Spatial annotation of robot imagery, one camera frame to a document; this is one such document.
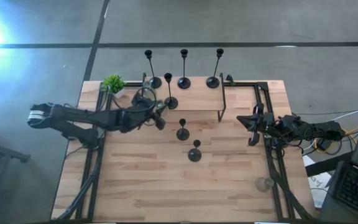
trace green plant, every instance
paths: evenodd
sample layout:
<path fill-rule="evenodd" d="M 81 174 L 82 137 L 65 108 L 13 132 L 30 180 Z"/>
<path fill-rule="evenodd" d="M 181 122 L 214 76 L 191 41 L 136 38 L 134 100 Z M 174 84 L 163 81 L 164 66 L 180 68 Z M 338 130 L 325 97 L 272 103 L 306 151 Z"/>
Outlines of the green plant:
<path fill-rule="evenodd" d="M 121 79 L 121 76 L 112 74 L 103 80 L 102 90 L 108 91 L 109 93 L 118 93 L 124 88 L 124 85 L 125 83 Z"/>

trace wooden tabletop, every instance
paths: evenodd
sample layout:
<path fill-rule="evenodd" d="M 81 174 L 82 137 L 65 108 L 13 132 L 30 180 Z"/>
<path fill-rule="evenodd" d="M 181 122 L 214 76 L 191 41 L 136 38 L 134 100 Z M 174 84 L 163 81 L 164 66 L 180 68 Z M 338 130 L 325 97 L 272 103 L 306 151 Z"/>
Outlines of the wooden tabletop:
<path fill-rule="evenodd" d="M 190 79 L 192 86 L 205 85 L 205 77 Z M 275 116 L 290 114 L 283 81 L 266 82 Z M 79 108 L 95 108 L 99 84 L 84 82 Z M 128 91 L 125 97 L 130 98 L 131 92 Z M 143 126 L 127 134 L 109 132 L 104 146 L 93 221 L 277 220 L 271 191 L 258 192 L 254 184 L 258 177 L 269 176 L 264 144 L 260 141 L 254 147 L 248 146 L 250 133 L 236 119 L 240 114 L 252 114 L 254 90 L 250 87 L 226 87 L 225 92 L 227 109 L 220 123 L 216 111 L 187 111 L 183 108 L 169 111 L 164 117 L 167 123 L 162 131 L 155 126 Z M 158 89 L 157 94 L 158 98 L 164 99 Z M 186 105 L 182 97 L 191 100 L 195 96 L 192 89 L 177 89 L 175 94 L 181 95 L 179 105 Z M 187 120 L 185 128 L 190 132 L 186 141 L 179 141 L 176 137 L 181 118 Z M 199 162 L 191 162 L 187 157 L 195 139 L 201 141 L 199 150 L 203 154 Z M 71 142 L 67 153 L 79 146 L 78 142 Z M 301 152 L 294 147 L 286 148 L 285 152 L 291 191 L 307 211 L 314 213 Z M 78 193 L 85 158 L 86 150 L 83 150 L 65 161 L 52 218 L 62 214 Z M 286 210 L 282 192 L 280 196 L 283 210 Z M 88 199 L 86 197 L 84 216 Z"/>

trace concrete floor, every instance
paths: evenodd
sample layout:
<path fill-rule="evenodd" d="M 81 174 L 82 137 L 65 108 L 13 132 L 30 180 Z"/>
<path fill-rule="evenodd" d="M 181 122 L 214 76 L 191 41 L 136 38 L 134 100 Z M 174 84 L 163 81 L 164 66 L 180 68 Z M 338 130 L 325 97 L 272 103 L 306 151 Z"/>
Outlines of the concrete floor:
<path fill-rule="evenodd" d="M 92 43 L 103 0 L 0 0 L 0 42 Z M 100 42 L 358 41 L 358 0 L 111 1 Z M 145 49 L 99 49 L 90 80 L 150 74 Z M 180 49 L 152 49 L 156 75 L 181 74 Z M 210 76 L 215 48 L 188 48 L 188 76 Z M 75 105 L 90 49 L 0 49 L 0 145 L 32 154 L 12 160 L 0 223 L 49 219 L 67 141 L 26 124 L 34 103 Z M 226 48 L 218 72 L 236 80 L 284 80 L 294 113 L 358 109 L 358 47 Z M 310 123 L 336 115 L 302 116 Z M 358 114 L 339 120 L 358 127 Z M 320 161 L 327 156 L 313 154 Z"/>

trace potted plant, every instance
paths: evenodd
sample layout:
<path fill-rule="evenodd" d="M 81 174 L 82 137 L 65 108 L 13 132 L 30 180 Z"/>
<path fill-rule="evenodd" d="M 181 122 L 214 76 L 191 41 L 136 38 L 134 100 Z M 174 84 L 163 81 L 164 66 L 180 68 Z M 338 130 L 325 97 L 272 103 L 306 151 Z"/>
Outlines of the potted plant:
<path fill-rule="evenodd" d="M 112 74 L 103 80 L 102 90 L 113 94 L 116 98 L 120 98 L 124 96 L 124 85 L 125 82 L 122 80 L 121 76 Z"/>

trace butcher block table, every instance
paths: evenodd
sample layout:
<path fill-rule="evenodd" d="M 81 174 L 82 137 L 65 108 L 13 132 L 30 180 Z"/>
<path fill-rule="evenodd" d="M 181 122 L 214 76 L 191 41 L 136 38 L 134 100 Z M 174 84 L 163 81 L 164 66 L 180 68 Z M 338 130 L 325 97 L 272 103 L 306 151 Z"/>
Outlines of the butcher block table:
<path fill-rule="evenodd" d="M 162 80 L 157 98 L 164 100 L 168 91 L 167 83 Z M 178 98 L 179 105 L 163 117 L 164 130 L 143 125 L 140 130 L 127 134 L 106 133 L 94 222 L 277 220 L 272 191 L 262 193 L 255 188 L 258 177 L 269 176 L 263 140 L 256 146 L 248 146 L 251 134 L 236 119 L 237 115 L 252 114 L 256 101 L 254 89 L 225 88 L 227 108 L 219 123 L 216 110 L 223 109 L 222 83 L 216 89 L 209 89 L 206 77 L 190 77 L 190 80 L 187 90 L 179 89 L 176 80 L 171 82 L 172 96 Z M 291 114 L 284 82 L 263 82 L 268 83 L 275 116 Z M 99 85 L 100 82 L 84 82 L 79 108 L 95 109 Z M 128 88 L 118 103 L 129 106 L 135 91 L 136 88 Z M 176 137 L 181 118 L 186 119 L 185 128 L 190 132 L 186 141 Z M 187 154 L 194 148 L 195 139 L 201 141 L 198 149 L 202 158 L 191 162 Z M 70 142 L 67 153 L 80 146 L 78 141 Z M 77 195 L 85 158 L 86 150 L 82 149 L 65 160 L 51 218 L 61 215 Z M 291 191 L 308 212 L 314 213 L 300 150 L 286 148 L 284 161 Z M 89 194 L 90 190 L 84 202 L 84 217 Z M 286 216 L 281 191 L 280 198 Z"/>

